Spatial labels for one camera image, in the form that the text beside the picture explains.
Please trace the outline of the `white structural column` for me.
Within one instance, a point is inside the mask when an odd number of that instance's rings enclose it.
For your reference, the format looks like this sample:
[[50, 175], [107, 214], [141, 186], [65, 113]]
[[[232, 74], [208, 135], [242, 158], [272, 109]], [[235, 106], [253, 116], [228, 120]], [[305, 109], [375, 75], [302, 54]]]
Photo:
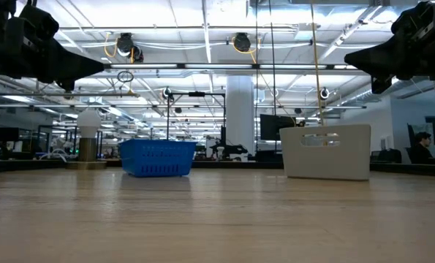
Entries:
[[254, 154], [254, 84], [249, 75], [227, 76], [226, 86], [227, 143], [242, 145]]

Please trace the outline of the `white plastic handled bin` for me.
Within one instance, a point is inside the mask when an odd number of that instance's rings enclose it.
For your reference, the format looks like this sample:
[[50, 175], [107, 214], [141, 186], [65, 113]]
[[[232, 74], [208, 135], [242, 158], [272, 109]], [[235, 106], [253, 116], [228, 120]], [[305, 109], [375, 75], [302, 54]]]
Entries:
[[369, 180], [368, 124], [283, 128], [280, 139], [288, 178]]

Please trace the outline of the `blue plastic slotted basket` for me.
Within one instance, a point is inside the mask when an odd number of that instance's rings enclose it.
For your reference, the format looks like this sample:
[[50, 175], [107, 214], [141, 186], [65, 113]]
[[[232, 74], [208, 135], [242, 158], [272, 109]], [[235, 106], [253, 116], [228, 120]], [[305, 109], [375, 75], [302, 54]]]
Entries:
[[122, 168], [136, 178], [181, 177], [191, 170], [196, 142], [130, 139], [119, 144]]

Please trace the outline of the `person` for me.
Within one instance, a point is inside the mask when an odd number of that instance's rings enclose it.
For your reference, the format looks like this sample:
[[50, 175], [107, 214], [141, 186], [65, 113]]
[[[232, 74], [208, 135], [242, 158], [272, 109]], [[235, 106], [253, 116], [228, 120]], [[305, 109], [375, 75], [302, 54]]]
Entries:
[[413, 164], [435, 164], [435, 158], [428, 147], [431, 144], [431, 134], [419, 132], [415, 135], [415, 143], [409, 149], [409, 157]]

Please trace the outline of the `black table frame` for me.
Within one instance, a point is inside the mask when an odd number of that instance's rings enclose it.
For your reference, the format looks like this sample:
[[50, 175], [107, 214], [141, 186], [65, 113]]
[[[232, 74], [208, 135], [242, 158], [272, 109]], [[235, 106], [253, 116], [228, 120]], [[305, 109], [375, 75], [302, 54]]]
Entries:
[[[65, 168], [66, 164], [61, 160], [0, 160], [0, 172], [31, 169], [55, 169]], [[282, 163], [270, 162], [215, 162], [194, 161], [192, 168], [199, 169], [284, 169]], [[370, 170], [375, 172], [389, 172], [409, 175], [435, 176], [435, 165], [424, 164], [386, 164], [370, 163]]]

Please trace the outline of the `white bulb lamp brass base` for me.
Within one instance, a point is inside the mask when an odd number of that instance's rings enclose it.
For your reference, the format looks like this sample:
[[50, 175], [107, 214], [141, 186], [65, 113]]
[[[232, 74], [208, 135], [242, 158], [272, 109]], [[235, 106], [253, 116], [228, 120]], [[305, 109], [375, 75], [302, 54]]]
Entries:
[[97, 133], [102, 119], [95, 109], [82, 111], [77, 118], [80, 130], [79, 153], [77, 161], [67, 162], [67, 169], [98, 170], [105, 169], [106, 163], [97, 160]]

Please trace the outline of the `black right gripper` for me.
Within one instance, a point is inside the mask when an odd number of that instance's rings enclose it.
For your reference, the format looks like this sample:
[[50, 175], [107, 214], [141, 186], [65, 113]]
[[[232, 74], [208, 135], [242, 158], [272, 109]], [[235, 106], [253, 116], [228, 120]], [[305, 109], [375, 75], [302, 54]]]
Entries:
[[[406, 61], [414, 75], [428, 76], [435, 80], [435, 22], [419, 29], [415, 33], [405, 33], [404, 44]], [[404, 60], [404, 47], [397, 36], [388, 41], [348, 53], [344, 62], [371, 77], [371, 92], [381, 94], [393, 84], [393, 78], [399, 78], [401, 63]]]

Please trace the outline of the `black metal stand frame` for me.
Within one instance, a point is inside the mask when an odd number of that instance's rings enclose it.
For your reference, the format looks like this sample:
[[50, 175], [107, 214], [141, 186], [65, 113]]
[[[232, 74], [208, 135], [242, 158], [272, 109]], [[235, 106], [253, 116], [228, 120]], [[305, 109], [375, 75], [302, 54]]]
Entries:
[[[223, 127], [226, 127], [226, 95], [225, 94], [218, 94], [218, 93], [205, 93], [205, 92], [201, 92], [201, 91], [190, 91], [188, 93], [173, 93], [173, 92], [169, 92], [167, 95], [167, 140], [169, 140], [169, 130], [170, 130], [170, 108], [171, 108], [171, 103], [170, 103], [170, 99], [172, 96], [177, 95], [178, 97], [174, 99], [174, 103], [177, 102], [183, 95], [184, 96], [189, 96], [189, 97], [206, 97], [206, 96], [211, 96], [213, 99], [216, 100], [216, 102], [218, 102], [218, 104], [221, 106], [221, 108], [223, 109]], [[224, 104], [221, 104], [216, 98], [215, 96], [222, 96], [224, 101]]]

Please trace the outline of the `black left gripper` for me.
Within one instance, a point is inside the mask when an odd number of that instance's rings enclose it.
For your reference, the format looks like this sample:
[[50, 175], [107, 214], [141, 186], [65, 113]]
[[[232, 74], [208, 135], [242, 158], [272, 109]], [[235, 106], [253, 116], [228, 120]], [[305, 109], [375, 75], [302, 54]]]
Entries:
[[0, 28], [0, 75], [35, 77], [65, 91], [75, 81], [104, 71], [104, 64], [65, 49], [54, 50], [53, 38], [41, 40], [25, 18], [10, 18]]

